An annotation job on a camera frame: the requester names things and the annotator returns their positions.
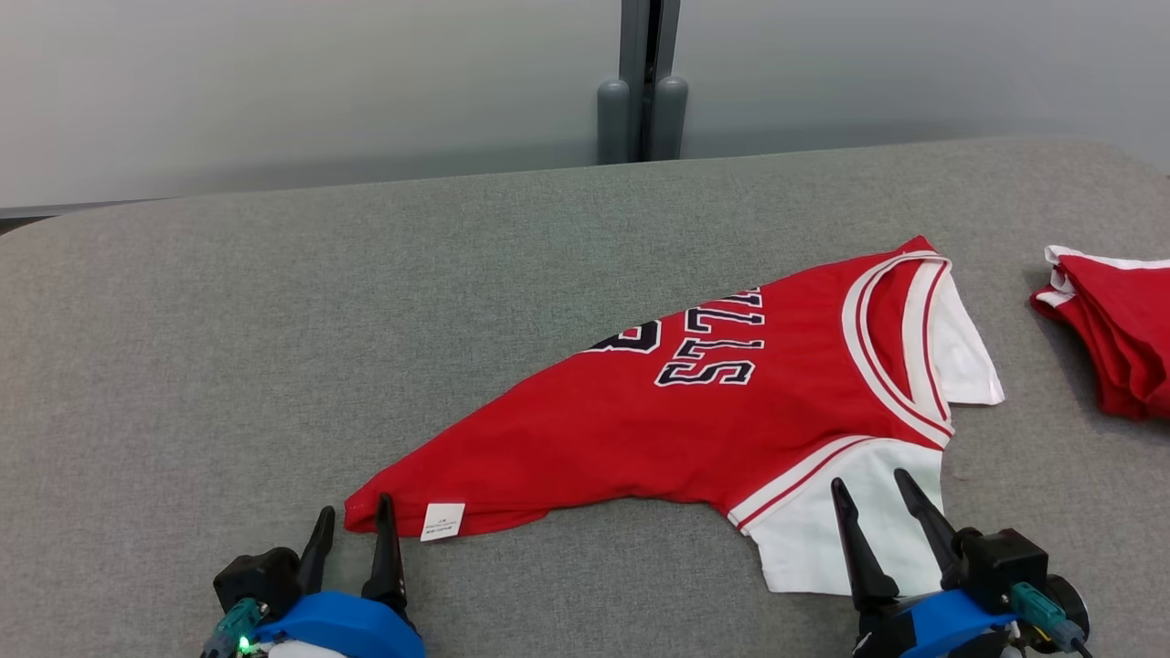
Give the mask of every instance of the white wall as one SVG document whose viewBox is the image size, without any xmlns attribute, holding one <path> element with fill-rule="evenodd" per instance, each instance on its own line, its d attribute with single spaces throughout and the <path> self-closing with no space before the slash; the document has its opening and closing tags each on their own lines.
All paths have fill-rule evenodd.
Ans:
<svg viewBox="0 0 1170 658">
<path fill-rule="evenodd" d="M 683 0 L 683 157 L 1078 132 L 1170 171 L 1170 4 Z"/>
<path fill-rule="evenodd" d="M 6 0 L 0 208 L 590 164 L 619 12 Z"/>
</svg>

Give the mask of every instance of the red basketball jersey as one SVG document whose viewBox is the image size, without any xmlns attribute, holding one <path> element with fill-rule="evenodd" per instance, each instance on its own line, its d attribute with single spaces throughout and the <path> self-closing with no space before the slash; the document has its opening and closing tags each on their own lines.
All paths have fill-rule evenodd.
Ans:
<svg viewBox="0 0 1170 658">
<path fill-rule="evenodd" d="M 1102 411 L 1135 419 L 1170 416 L 1170 261 L 1094 256 L 1051 246 L 1049 286 L 1032 296 L 1048 317 L 1081 335 L 1097 371 Z"/>
<path fill-rule="evenodd" d="M 949 274 L 923 238 L 646 322 L 541 371 L 346 501 L 371 530 L 463 503 L 460 534 L 621 496 L 706 502 L 760 548 L 773 591 L 847 594 L 828 482 L 842 477 L 903 594 L 938 570 L 894 482 L 940 502 L 948 402 L 1003 399 Z"/>
</svg>

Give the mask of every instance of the white jersey trim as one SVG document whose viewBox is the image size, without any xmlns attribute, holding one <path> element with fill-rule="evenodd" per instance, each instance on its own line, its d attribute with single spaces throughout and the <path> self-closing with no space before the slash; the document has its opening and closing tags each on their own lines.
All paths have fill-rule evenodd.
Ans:
<svg viewBox="0 0 1170 658">
<path fill-rule="evenodd" d="M 923 343 L 923 333 L 930 327 L 928 309 L 934 303 L 934 289 L 947 274 L 942 262 L 925 261 L 918 266 L 910 282 L 902 313 L 902 345 L 906 373 L 910 383 L 910 399 L 936 423 L 949 423 L 950 410 L 941 404 L 941 396 L 930 371 L 930 344 Z"/>
<path fill-rule="evenodd" d="M 1117 269 L 1170 269 L 1170 260 L 1110 259 L 1094 256 L 1085 252 L 1061 247 L 1060 245 L 1048 245 L 1044 248 L 1044 259 L 1052 265 L 1060 265 L 1060 256 L 1078 256 L 1100 262 L 1101 265 L 1108 265 L 1109 267 L 1116 267 Z"/>
<path fill-rule="evenodd" d="M 841 453 L 842 451 L 872 438 L 873 437 L 862 436 L 841 437 L 840 439 L 825 444 L 820 447 L 820 450 L 801 459 L 796 466 L 789 468 L 778 478 L 760 487 L 756 491 L 756 493 L 744 499 L 743 502 L 735 506 L 728 514 L 728 521 L 731 521 L 732 525 L 739 528 L 739 532 L 746 535 L 755 521 L 766 516 L 770 508 L 784 502 L 784 499 L 791 493 L 791 491 L 794 489 L 797 485 L 807 479 L 827 460 L 833 459 L 834 455 Z"/>
<path fill-rule="evenodd" d="M 861 372 L 862 378 L 874 396 L 907 426 L 938 447 L 945 447 L 950 441 L 951 434 L 955 433 L 950 423 L 934 420 L 932 416 L 938 416 L 937 407 L 934 414 L 931 414 L 929 409 L 923 410 L 899 390 L 889 376 L 881 369 L 881 362 L 878 361 L 878 355 L 869 336 L 869 321 L 866 309 L 869 306 L 869 296 L 873 293 L 874 283 L 876 283 L 881 275 L 893 269 L 896 265 L 913 260 L 931 260 L 941 262 L 944 268 L 950 267 L 950 261 L 935 252 L 928 251 L 910 252 L 875 265 L 862 274 L 846 294 L 845 304 L 841 308 L 841 328 L 845 333 L 845 344 L 849 350 L 849 355 L 853 357 L 858 371 Z M 909 344 L 903 345 L 904 352 L 911 350 L 924 352 L 925 349 L 925 342 L 921 333 Z M 925 379 L 931 377 L 929 372 L 910 376 Z M 947 410 L 947 400 L 942 398 L 942 392 L 938 391 L 937 395 L 942 409 Z"/>
</svg>

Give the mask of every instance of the gray table surface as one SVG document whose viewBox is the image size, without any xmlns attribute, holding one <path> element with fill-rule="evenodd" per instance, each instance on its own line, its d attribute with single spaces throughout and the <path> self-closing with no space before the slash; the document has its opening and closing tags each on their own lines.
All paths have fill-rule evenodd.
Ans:
<svg viewBox="0 0 1170 658">
<path fill-rule="evenodd" d="M 957 525 L 1080 588 L 1099 658 L 1164 657 L 1170 431 L 1094 407 L 1026 306 L 1041 249 L 1170 258 L 1117 150 L 980 140 L 178 199 L 0 237 L 0 654 L 197 656 L 212 576 L 524 376 L 635 324 L 923 233 L 1007 402 L 959 409 Z M 326 587 L 373 541 L 339 532 Z M 702 506 L 620 500 L 404 544 L 432 656 L 847 656 L 844 597 L 769 594 Z"/>
</svg>

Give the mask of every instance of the care label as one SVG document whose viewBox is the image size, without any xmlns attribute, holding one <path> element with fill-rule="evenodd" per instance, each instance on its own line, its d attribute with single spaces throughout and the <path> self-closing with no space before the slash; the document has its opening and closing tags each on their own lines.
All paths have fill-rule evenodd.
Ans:
<svg viewBox="0 0 1170 658">
<path fill-rule="evenodd" d="M 427 515 L 422 519 L 422 536 L 419 541 L 441 540 L 459 534 L 459 525 L 463 522 L 462 502 L 432 502 L 427 506 Z"/>
</svg>

